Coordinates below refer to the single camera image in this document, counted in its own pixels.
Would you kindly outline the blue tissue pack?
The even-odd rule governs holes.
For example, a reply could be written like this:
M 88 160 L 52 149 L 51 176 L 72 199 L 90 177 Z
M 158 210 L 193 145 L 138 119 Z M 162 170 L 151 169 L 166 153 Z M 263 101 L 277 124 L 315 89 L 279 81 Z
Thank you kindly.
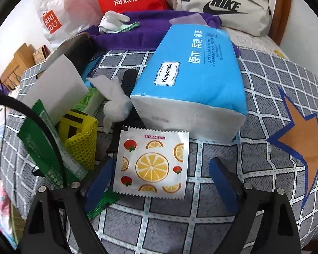
M 170 27 L 130 98 L 146 128 L 187 131 L 206 141 L 231 142 L 247 117 L 229 35 L 202 25 Z

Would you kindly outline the white Miniso plastic bag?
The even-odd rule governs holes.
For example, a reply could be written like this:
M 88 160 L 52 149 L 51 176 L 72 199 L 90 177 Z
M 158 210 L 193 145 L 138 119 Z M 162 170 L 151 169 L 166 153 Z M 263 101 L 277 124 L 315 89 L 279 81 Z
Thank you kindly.
M 84 0 L 34 0 L 34 5 L 43 34 L 53 50 L 99 20 L 96 11 Z

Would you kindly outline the small patterned box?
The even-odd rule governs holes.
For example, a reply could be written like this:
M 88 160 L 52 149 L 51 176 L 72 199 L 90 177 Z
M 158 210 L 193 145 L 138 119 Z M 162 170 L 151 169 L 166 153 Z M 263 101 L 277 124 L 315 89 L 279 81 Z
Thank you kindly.
M 46 45 L 41 46 L 39 49 L 36 49 L 32 57 L 34 59 L 35 64 L 40 64 L 41 62 L 45 61 L 46 58 L 49 56 L 50 51 Z

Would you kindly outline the yellow mesh pouch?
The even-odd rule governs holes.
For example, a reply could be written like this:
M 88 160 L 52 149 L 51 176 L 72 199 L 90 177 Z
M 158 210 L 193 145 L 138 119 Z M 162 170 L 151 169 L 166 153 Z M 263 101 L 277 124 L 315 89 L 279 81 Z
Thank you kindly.
M 68 111 L 56 124 L 66 150 L 87 171 L 95 167 L 98 120 L 76 109 Z

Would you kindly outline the grey checkered tablecloth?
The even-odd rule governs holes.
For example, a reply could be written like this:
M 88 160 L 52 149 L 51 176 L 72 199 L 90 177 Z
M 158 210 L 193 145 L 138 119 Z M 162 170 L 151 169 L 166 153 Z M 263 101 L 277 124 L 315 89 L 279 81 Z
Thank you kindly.
M 318 172 L 306 194 L 302 160 L 268 139 L 291 123 L 281 93 L 304 116 L 318 119 L 318 78 L 289 60 L 242 49 L 238 60 L 248 115 L 229 144 L 190 140 L 188 182 L 183 200 L 118 196 L 92 220 L 109 253 L 213 253 L 243 199 L 211 163 L 219 158 L 251 189 L 282 189 L 290 200 L 300 244 L 318 232 Z

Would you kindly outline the white mesh drawstring pouch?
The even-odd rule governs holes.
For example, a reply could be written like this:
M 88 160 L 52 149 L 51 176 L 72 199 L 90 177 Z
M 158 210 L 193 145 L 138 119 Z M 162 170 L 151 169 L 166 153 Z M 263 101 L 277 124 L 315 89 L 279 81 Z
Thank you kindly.
M 105 75 L 100 75 L 87 80 L 107 101 L 103 106 L 103 131 L 108 134 L 114 123 L 122 122 L 130 115 L 133 107 L 131 99 L 124 93 L 118 77 L 109 79 Z

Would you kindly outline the green wet wipe packet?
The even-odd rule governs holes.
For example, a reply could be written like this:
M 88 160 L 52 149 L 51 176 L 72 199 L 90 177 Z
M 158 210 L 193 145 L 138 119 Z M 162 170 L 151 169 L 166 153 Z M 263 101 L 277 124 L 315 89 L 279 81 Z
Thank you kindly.
M 53 125 L 50 121 L 50 118 L 40 100 L 32 106 L 32 111 L 45 122 L 45 125 L 47 125 L 50 130 L 61 154 L 65 168 L 66 180 L 69 184 L 72 182 L 82 181 L 88 174 L 93 173 L 96 170 L 97 167 L 95 165 L 93 171 L 87 171 L 82 165 L 74 160 L 70 153 L 68 153 L 58 135 L 56 125 Z M 48 178 L 55 188 L 62 188 L 63 180 L 56 152 L 42 129 L 35 123 L 35 121 L 33 121 L 30 117 L 27 117 L 20 127 L 18 137 L 24 143 L 24 147 L 30 157 L 34 160 L 35 164 L 39 167 L 40 172 Z M 87 213 L 89 218 L 96 217 L 105 207 L 116 203 L 119 199 L 118 195 L 114 193 L 108 185 L 96 208 L 89 210 Z

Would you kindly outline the orange fruit print sachet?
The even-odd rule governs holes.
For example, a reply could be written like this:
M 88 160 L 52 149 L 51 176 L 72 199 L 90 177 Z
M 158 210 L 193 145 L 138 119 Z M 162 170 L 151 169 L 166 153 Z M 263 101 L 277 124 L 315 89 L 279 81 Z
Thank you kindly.
M 121 131 L 112 190 L 129 196 L 184 199 L 189 143 L 188 132 Z

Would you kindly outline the dark green tea tin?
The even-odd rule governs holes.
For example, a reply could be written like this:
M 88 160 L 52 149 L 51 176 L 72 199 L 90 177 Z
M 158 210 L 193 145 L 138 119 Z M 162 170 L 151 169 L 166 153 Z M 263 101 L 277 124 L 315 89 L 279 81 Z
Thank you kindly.
M 39 78 L 62 55 L 65 55 L 75 66 L 78 73 L 82 75 L 96 52 L 97 47 L 92 37 L 87 32 L 79 33 L 65 40 L 55 51 L 50 53 L 36 77 Z

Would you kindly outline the wooden chair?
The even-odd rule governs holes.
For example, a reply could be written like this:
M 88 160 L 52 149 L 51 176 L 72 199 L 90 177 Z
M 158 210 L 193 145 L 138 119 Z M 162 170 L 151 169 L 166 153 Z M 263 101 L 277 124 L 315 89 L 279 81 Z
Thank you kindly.
M 10 63 L 1 74 L 0 79 L 9 91 L 20 85 L 20 80 L 25 70 L 35 65 L 33 58 L 34 49 L 31 45 L 24 43 L 14 53 Z

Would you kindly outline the beige Nike waist bag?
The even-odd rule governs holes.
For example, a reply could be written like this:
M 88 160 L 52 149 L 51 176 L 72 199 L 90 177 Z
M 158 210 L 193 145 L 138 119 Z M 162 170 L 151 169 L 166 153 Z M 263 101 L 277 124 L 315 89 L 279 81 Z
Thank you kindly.
M 222 26 L 265 36 L 272 23 L 270 0 L 166 0 L 174 10 L 218 16 Z

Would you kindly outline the green tissue mini pack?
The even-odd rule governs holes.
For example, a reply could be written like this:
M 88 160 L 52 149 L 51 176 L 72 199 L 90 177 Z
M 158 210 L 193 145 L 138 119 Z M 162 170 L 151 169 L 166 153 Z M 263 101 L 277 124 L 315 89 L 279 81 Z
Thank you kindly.
M 88 87 L 88 91 L 89 93 L 79 101 L 73 109 L 90 116 L 95 116 L 96 112 L 104 102 L 104 96 L 96 88 Z

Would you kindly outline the purple towel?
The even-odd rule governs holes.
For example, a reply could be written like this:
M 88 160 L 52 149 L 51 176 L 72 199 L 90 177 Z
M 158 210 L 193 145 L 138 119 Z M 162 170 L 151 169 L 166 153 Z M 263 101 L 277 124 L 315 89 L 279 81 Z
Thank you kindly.
M 129 50 L 154 51 L 168 32 L 174 18 L 194 15 L 194 12 L 178 10 L 126 11 L 123 13 L 131 22 L 139 26 L 118 33 L 99 33 L 98 26 L 93 25 L 84 30 L 100 51 Z

